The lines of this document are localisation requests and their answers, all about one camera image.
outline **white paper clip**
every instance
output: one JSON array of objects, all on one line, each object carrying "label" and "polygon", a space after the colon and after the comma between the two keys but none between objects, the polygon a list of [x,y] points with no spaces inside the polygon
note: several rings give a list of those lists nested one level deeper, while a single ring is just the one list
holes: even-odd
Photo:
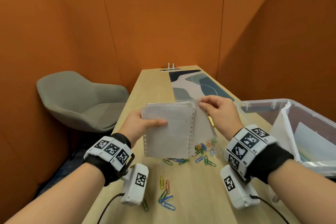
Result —
[{"label": "white paper clip", "polygon": [[161,161],[161,166],[162,166],[163,171],[166,171],[166,164],[163,161]]}]

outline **stack of paper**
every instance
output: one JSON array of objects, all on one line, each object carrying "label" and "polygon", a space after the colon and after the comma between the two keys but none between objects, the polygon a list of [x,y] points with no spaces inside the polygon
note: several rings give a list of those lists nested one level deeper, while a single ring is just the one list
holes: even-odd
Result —
[{"label": "stack of paper", "polygon": [[174,104],[148,104],[141,110],[143,119],[164,119],[167,125],[149,128],[143,135],[146,157],[189,158],[195,145],[211,140],[216,133],[198,101]]}]

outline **chair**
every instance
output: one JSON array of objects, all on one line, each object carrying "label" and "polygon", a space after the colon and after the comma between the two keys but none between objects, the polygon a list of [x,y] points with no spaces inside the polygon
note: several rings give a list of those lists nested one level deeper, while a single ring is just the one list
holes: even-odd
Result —
[{"label": "chair", "polygon": [[36,86],[44,106],[57,120],[94,133],[114,128],[129,97],[123,86],[90,82],[73,71],[47,75]]}]

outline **desk mat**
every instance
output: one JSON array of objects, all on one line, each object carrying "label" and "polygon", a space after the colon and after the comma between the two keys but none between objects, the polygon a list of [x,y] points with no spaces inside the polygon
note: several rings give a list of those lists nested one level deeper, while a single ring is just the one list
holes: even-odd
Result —
[{"label": "desk mat", "polygon": [[200,99],[208,95],[234,99],[201,70],[169,72],[176,100]]}]

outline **wooden table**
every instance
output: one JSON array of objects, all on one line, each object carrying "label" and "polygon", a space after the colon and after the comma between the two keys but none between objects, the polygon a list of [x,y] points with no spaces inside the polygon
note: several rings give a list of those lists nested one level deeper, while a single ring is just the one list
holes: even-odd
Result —
[{"label": "wooden table", "polygon": [[[201,68],[198,66],[184,66],[181,69],[193,70]],[[223,86],[221,87],[234,99],[239,100]],[[157,102],[175,102],[169,75],[167,72],[160,72],[160,69],[142,70],[115,126],[115,131],[121,128],[130,111],[141,109],[148,103]],[[228,141],[217,130],[216,133],[218,144],[225,147]],[[149,212],[144,212],[141,205],[123,205],[120,203],[120,198],[116,198],[104,213],[100,221],[101,224],[284,223],[281,217],[263,202],[259,206],[242,210],[236,210],[231,205],[225,186],[219,175],[220,170],[227,165],[227,162],[224,160],[215,156],[210,157],[210,154],[207,154],[209,160],[217,165],[216,167],[205,166],[204,162],[195,163],[196,157],[191,157],[190,162],[182,165],[174,162],[173,166],[166,165],[167,170],[163,171],[161,159],[144,157],[142,138],[133,148],[133,152],[135,154],[133,163],[142,163],[149,168],[149,177],[145,191],[145,199],[149,206]],[[160,176],[163,176],[164,180],[170,181],[170,195],[173,195],[174,198],[168,202],[176,207],[175,211],[168,210],[158,203],[158,198],[163,192],[159,185]],[[254,179],[252,183],[259,196],[269,201],[265,191],[266,186],[258,179]],[[122,186],[123,181],[119,180],[108,187],[104,187],[86,215],[83,224],[97,223],[107,203],[113,196],[122,191]],[[278,210],[291,224],[299,223],[284,205],[278,207]]]}]

